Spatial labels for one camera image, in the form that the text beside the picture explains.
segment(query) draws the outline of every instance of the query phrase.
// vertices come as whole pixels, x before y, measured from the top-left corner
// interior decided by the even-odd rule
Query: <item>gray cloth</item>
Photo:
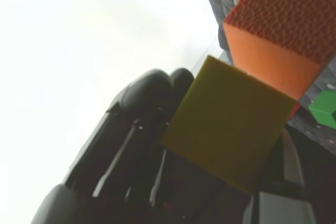
[[[209,1],[219,26],[219,44],[225,51],[229,52],[229,47],[225,38],[225,33],[223,31],[222,22],[239,0]],[[294,115],[288,121],[288,124],[298,129],[304,135],[319,143],[333,154],[336,154],[336,130],[318,124],[308,111],[308,106],[314,99],[316,99],[321,91],[330,90],[332,87],[336,87],[336,58],[334,58],[329,63],[329,65],[321,73],[319,78],[314,82],[314,84],[300,100],[300,104],[302,106],[301,110],[305,110],[305,112],[297,113],[296,115]]]

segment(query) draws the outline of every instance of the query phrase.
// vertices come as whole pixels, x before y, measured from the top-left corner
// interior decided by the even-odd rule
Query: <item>block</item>
[[[161,142],[251,192],[295,104],[289,96],[208,57]]]
[[[318,123],[336,129],[336,91],[322,91],[309,110]]]
[[[299,100],[336,53],[336,0],[240,0],[223,25],[236,67]]]

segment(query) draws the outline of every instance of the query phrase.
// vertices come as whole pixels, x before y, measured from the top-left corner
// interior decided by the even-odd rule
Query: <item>green block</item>
[[[336,91],[322,91],[309,110],[320,124],[336,129]]]

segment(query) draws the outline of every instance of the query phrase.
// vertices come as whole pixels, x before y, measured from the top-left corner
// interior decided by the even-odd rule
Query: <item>orange block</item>
[[[235,66],[299,100],[336,52],[336,0],[240,0],[224,29]]]

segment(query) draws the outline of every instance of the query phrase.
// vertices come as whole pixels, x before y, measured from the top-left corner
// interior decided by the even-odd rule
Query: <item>yellow cube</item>
[[[295,104],[289,96],[208,57],[161,142],[251,192]]]

